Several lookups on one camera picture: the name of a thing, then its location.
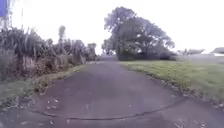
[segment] house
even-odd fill
[[[211,53],[215,56],[224,56],[224,47],[215,48]]]

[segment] tree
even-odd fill
[[[138,55],[144,59],[160,58],[174,47],[174,42],[161,28],[124,7],[117,7],[108,14],[105,29],[112,35],[102,48],[107,52],[113,48],[120,60],[134,59]]]
[[[58,35],[59,35],[59,40],[58,40],[58,42],[59,43],[63,43],[63,40],[64,40],[64,38],[65,38],[65,30],[66,30],[66,27],[65,26],[60,26],[60,28],[59,28],[59,33],[58,33]]]
[[[89,43],[87,45],[87,52],[88,52],[88,55],[87,55],[87,59],[88,60],[95,60],[96,59],[96,43]]]

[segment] grass verge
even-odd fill
[[[204,101],[224,101],[224,65],[185,61],[121,62],[131,70],[144,72],[175,85],[182,92],[194,94]]]
[[[46,74],[27,80],[0,83],[0,108],[10,107],[21,97],[43,92],[53,81],[63,79],[81,70],[84,66],[76,66],[58,73]]]

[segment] overcast sky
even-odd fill
[[[104,17],[117,6],[133,9],[138,16],[161,27],[176,43],[175,49],[224,46],[223,0],[19,0],[13,9],[13,25],[35,27],[42,38],[66,37],[95,42],[97,52],[110,34]]]

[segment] paved path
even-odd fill
[[[28,108],[0,115],[0,128],[223,128],[224,115],[116,62],[89,64]]]

